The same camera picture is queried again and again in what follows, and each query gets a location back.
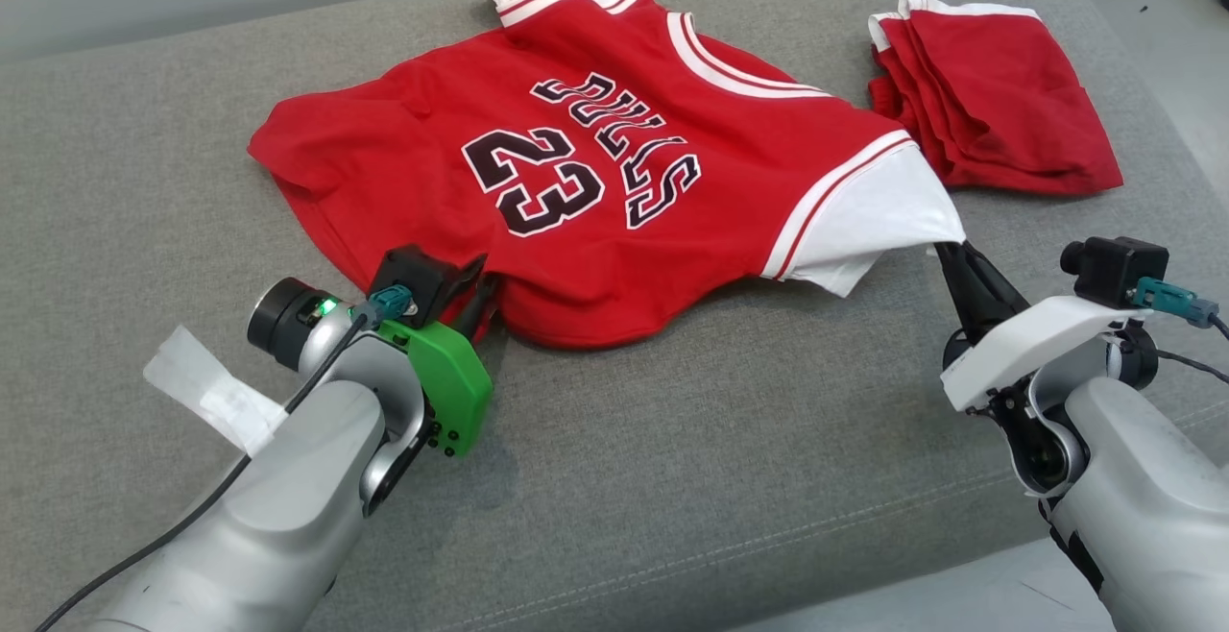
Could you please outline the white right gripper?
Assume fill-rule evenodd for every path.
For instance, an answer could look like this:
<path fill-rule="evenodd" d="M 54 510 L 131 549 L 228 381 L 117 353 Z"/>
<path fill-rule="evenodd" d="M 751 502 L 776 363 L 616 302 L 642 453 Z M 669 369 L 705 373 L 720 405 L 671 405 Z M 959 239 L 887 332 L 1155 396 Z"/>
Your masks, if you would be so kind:
<path fill-rule="evenodd" d="M 934 243 L 965 341 L 971 346 L 941 374 L 952 408 L 989 405 L 1000 390 L 1110 331 L 1141 317 L 1078 296 L 1053 296 L 1030 307 L 1007 275 L 971 242 Z M 989 323 L 1000 323 L 991 330 Z"/>

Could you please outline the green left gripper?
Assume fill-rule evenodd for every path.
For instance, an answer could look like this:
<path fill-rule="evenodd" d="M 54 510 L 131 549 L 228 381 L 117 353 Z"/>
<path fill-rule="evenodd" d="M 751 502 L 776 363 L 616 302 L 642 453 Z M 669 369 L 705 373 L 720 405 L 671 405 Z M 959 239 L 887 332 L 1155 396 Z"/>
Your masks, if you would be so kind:
<path fill-rule="evenodd" d="M 433 424 L 439 427 L 436 445 L 449 456 L 469 455 L 494 393 L 492 377 L 469 342 L 488 321 L 499 289 L 497 275 L 483 275 L 487 258 L 478 255 L 461 267 L 451 289 L 452 311 L 469 304 L 469 339 L 440 322 L 412 328 L 386 321 L 379 328 L 382 339 L 408 357 L 433 409 Z"/>

